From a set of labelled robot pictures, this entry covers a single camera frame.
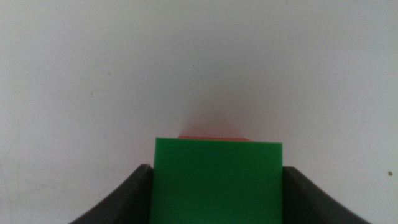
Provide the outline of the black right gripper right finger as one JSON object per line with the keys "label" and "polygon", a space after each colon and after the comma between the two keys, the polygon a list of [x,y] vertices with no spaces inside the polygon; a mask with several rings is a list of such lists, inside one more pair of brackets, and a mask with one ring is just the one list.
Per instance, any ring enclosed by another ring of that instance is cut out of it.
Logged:
{"label": "black right gripper right finger", "polygon": [[283,167],[284,224],[369,224],[292,166]]}

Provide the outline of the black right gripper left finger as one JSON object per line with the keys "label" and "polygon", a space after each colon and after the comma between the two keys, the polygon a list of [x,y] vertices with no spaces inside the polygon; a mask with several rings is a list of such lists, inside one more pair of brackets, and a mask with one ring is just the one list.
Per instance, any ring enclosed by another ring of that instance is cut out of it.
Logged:
{"label": "black right gripper left finger", "polygon": [[72,224],[148,224],[153,168],[141,164],[106,198],[72,221]]}

